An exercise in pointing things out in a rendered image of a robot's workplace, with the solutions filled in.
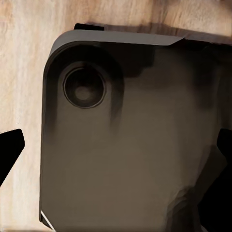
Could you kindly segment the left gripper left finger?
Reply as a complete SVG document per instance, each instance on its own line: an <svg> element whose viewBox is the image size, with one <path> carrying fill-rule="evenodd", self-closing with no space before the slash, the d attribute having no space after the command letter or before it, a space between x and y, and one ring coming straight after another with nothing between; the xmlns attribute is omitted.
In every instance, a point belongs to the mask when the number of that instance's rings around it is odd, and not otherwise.
<svg viewBox="0 0 232 232"><path fill-rule="evenodd" d="M21 129L0 134L0 186L25 147Z"/></svg>

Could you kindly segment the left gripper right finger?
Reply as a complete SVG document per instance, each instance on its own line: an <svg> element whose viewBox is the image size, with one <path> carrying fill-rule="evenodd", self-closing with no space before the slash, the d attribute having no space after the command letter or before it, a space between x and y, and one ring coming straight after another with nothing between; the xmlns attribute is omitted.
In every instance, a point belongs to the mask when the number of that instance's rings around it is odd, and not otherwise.
<svg viewBox="0 0 232 232"><path fill-rule="evenodd" d="M232 130L220 129L217 146L232 167Z"/></svg>

